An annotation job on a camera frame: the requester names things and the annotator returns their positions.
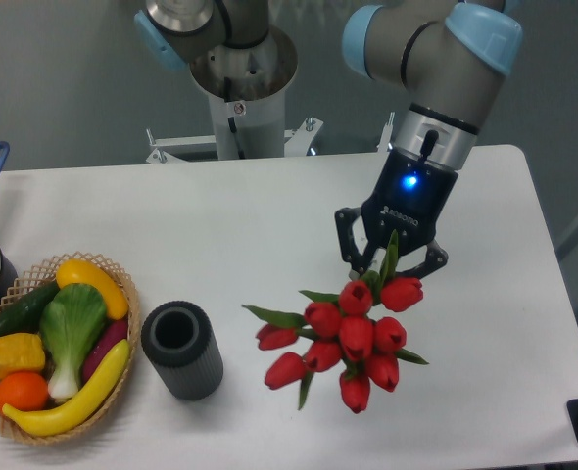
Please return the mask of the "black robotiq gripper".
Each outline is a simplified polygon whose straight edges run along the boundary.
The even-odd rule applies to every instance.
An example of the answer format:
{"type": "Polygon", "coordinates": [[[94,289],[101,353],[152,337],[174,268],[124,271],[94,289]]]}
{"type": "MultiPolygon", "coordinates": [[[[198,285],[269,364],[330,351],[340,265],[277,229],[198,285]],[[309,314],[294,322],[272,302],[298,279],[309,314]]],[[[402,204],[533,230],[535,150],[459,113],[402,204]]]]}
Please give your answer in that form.
{"type": "Polygon", "coordinates": [[[350,266],[350,274],[366,274],[377,250],[388,246],[393,232],[398,233],[401,256],[426,245],[424,261],[398,270],[397,275],[421,280],[443,268],[449,255],[433,239],[437,220],[457,179],[458,174],[452,170],[392,150],[361,208],[342,208],[334,214],[341,259],[350,266]],[[353,229],[360,217],[367,236],[362,252],[353,229]]]}

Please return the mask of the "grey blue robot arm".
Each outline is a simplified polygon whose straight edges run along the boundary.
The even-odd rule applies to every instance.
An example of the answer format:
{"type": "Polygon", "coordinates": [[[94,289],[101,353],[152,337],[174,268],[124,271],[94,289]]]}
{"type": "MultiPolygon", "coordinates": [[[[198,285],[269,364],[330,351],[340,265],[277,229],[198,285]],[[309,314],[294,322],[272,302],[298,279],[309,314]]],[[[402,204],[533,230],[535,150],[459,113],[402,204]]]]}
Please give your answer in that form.
{"type": "MultiPolygon", "coordinates": [[[[523,37],[508,9],[507,1],[404,1],[366,5],[349,17],[341,40],[347,66],[411,95],[371,195],[335,214],[353,278],[391,244],[400,255],[425,249],[411,277],[446,264],[437,220],[523,37]]],[[[158,61],[189,70],[206,94],[221,159],[286,154],[285,92],[298,55],[272,24],[267,2],[147,1],[134,24],[158,61]]]]}

